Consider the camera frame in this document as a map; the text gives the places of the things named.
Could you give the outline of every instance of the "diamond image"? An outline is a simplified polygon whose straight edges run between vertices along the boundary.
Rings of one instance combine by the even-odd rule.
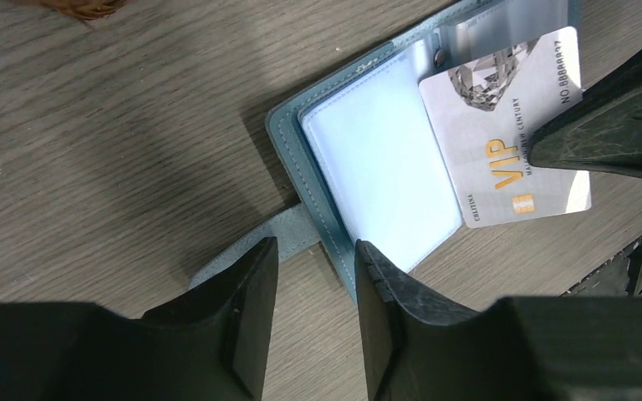
[[[493,111],[537,43],[520,43],[450,69],[449,80],[467,105]]]

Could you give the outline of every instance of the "black pointed object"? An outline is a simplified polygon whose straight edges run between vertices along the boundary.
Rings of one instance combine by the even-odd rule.
[[[262,398],[275,238],[130,320],[82,302],[0,304],[0,401]]]
[[[642,298],[511,297],[485,312],[356,244],[371,401],[642,399]]]
[[[528,141],[531,165],[642,178],[642,49]]]

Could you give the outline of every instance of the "wooden surface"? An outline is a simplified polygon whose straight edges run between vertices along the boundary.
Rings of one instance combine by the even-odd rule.
[[[442,1],[139,0],[87,28],[0,3],[0,301],[128,317],[297,202],[263,128],[285,96]],[[584,0],[583,82],[642,47],[642,1]],[[642,180],[592,210],[461,230],[416,270],[471,307],[556,294],[642,232]],[[323,251],[280,267],[267,400],[365,399],[357,316]]]

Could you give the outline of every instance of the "blue leather wallet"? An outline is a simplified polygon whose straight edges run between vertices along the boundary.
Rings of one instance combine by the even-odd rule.
[[[267,131],[303,206],[258,227],[191,286],[258,236],[280,233],[307,233],[280,238],[282,260],[320,239],[354,301],[357,240],[372,241],[406,272],[414,268],[462,224],[419,82],[578,28],[579,9],[579,0],[462,0],[280,104],[267,116]]]

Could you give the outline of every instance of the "white vip card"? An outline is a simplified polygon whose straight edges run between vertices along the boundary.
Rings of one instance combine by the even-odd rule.
[[[589,173],[526,159],[531,133],[582,99],[574,28],[437,74],[420,91],[467,226],[591,206]]]

